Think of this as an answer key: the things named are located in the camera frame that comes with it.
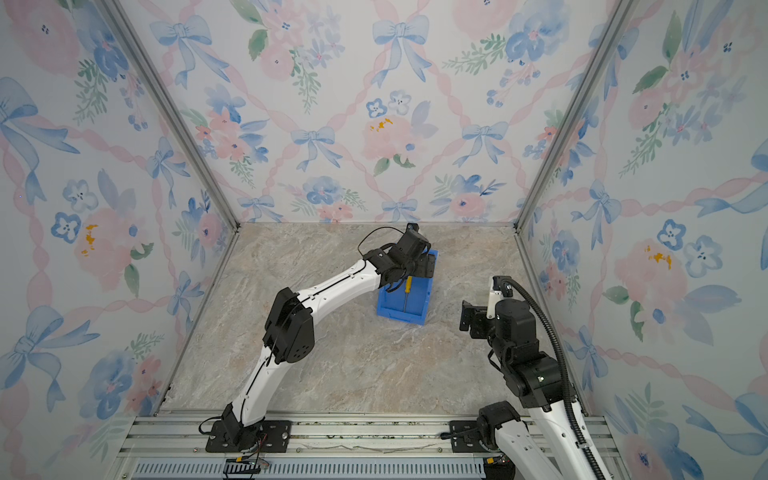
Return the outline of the aluminium rail frame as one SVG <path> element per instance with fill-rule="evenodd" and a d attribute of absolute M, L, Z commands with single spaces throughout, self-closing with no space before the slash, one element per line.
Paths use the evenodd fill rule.
<path fill-rule="evenodd" d="M 207 453 L 208 411 L 139 418 L 131 426 L 110 479 L 525 479 L 500 452 L 454 454 L 448 422 L 472 416 L 309 414 L 274 412 L 293 423 L 285 453 Z M 606 421 L 583 417 L 611 473 L 630 474 Z M 530 417 L 532 439 L 550 455 Z"/>

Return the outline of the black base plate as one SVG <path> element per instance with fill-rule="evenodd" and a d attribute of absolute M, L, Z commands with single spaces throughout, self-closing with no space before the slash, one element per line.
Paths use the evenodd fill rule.
<path fill-rule="evenodd" d="M 207 453 L 285 453 L 291 437 L 293 423 L 288 420 L 263 420 L 246 427 L 235 440 L 222 420 L 213 423 L 205 446 Z"/>
<path fill-rule="evenodd" d="M 448 440 L 454 454 L 493 452 L 483 440 L 476 420 L 451 420 L 448 422 Z"/>

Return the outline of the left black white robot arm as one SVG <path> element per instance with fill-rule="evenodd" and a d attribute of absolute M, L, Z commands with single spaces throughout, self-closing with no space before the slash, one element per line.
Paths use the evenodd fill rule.
<path fill-rule="evenodd" d="M 436 256 L 430 249 L 419 225 L 409 223 L 398 241 L 361 254 L 338 275 L 303 290 L 280 290 L 265 323 L 257 365 L 240 393 L 212 419 L 205 451 L 256 451 L 270 436 L 263 425 L 269 403 L 290 367 L 313 350 L 320 321 L 361 295 L 382 288 L 394 292 L 410 277 L 433 277 Z"/>

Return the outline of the yellow handled screwdriver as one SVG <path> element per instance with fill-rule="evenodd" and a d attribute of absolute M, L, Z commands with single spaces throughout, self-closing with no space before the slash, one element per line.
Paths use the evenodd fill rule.
<path fill-rule="evenodd" d="M 410 292 L 412 289 L 412 281 L 413 281 L 412 276 L 408 276 L 405 281 L 404 300 L 403 300 L 403 309 L 402 309 L 404 313 L 408 312 L 408 303 L 409 303 Z"/>

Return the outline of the aluminium corner post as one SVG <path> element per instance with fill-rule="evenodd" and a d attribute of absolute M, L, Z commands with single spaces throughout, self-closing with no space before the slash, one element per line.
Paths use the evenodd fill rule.
<path fill-rule="evenodd" d="M 187 159 L 207 189 L 211 199 L 223 214 L 227 225 L 237 231 L 240 222 L 236 219 L 224 193 L 214 178 L 213 171 L 200 154 L 193 135 L 187 128 L 180 110 L 177 108 L 160 73 L 151 60 L 145 46 L 131 24 L 119 1 L 96 1 L 96 7 L 103 15 L 108 26 L 113 30 L 120 45 L 125 49 L 128 59 L 134 64 L 155 105 L 159 108 L 163 120 L 175 136 Z"/>
<path fill-rule="evenodd" d="M 561 128 L 555 135 L 552 146 L 545 155 L 534 177 L 532 187 L 526 196 L 523 207 L 514 222 L 515 233 L 518 236 L 521 235 L 526 228 L 526 224 L 534 217 L 537 202 L 545 190 L 548 178 L 556 169 L 559 157 L 565 150 L 566 143 L 571 134 L 577 130 L 581 116 L 592 98 L 596 83 L 605 71 L 609 58 L 613 55 L 614 49 L 618 44 L 619 37 L 626 29 L 628 17 L 634 7 L 635 1 L 617 1 L 612 14 L 608 17 L 602 35 L 598 38 L 597 46 L 593 50 L 583 76 L 577 85 L 577 89 L 574 91 L 573 97 L 565 109 Z"/>

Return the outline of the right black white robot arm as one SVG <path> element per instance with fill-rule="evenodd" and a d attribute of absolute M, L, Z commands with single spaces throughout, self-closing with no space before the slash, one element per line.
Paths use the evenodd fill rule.
<path fill-rule="evenodd" d="M 551 454 L 532 439 L 529 427 L 507 401 L 480 409 L 480 442 L 509 459 L 525 479 L 609 479 L 611 473 L 571 390 L 561 348 L 553 347 L 554 357 L 539 348 L 538 323 L 552 341 L 557 340 L 534 301 L 503 298 L 487 307 L 467 301 L 461 305 L 459 329 L 489 343 L 490 362 L 527 410 Z"/>

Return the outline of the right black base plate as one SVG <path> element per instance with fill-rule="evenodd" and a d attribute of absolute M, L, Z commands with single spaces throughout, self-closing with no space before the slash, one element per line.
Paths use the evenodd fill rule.
<path fill-rule="evenodd" d="M 451 420 L 448 422 L 448 440 L 454 454 L 493 452 L 483 440 L 476 420 Z"/>

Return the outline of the right aluminium corner post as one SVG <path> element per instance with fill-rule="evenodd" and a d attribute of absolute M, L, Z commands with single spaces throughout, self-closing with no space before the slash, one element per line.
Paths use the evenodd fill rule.
<path fill-rule="evenodd" d="M 577 85 L 577 89 L 574 91 L 573 97 L 565 109 L 561 128 L 555 135 L 552 146 L 545 155 L 534 177 L 532 187 L 526 196 L 523 207 L 514 222 L 515 233 L 518 236 L 521 235 L 526 228 L 526 224 L 534 217 L 537 202 L 545 190 L 548 178 L 556 169 L 559 157 L 565 150 L 566 143 L 571 134 L 577 130 L 581 116 L 592 98 L 596 83 L 605 71 L 609 58 L 613 55 L 614 49 L 618 44 L 619 37 L 626 29 L 628 17 L 634 7 L 635 1 L 617 1 L 612 14 L 608 17 L 602 35 L 598 38 L 597 46 L 593 50 L 583 76 Z"/>

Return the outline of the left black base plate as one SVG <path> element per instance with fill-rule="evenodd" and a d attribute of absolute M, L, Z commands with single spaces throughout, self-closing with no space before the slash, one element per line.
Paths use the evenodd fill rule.
<path fill-rule="evenodd" d="M 291 437 L 293 423 L 288 420 L 263 420 L 246 427 L 235 440 L 222 420 L 213 423 L 205 446 L 207 453 L 285 453 Z"/>

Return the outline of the blue plastic bin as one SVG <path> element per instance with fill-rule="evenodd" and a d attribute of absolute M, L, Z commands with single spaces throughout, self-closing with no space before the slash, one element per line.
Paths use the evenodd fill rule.
<path fill-rule="evenodd" d="M 430 250 L 426 260 L 426 277 L 408 277 L 395 291 L 381 290 L 376 314 L 379 317 L 423 326 L 426 322 L 433 291 L 438 251 Z"/>

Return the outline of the left aluminium corner post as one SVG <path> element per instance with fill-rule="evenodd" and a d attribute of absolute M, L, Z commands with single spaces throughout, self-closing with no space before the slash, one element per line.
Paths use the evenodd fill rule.
<path fill-rule="evenodd" d="M 113 30 L 120 45 L 125 49 L 128 59 L 134 64 L 155 105 L 159 108 L 163 120 L 175 136 L 187 159 L 207 189 L 211 199 L 223 214 L 227 225 L 237 231 L 240 222 L 236 219 L 224 193 L 214 178 L 213 171 L 200 154 L 193 135 L 187 128 L 180 110 L 177 108 L 160 73 L 151 60 L 145 46 L 131 24 L 119 1 L 96 1 L 96 7 L 103 15 L 108 26 Z"/>

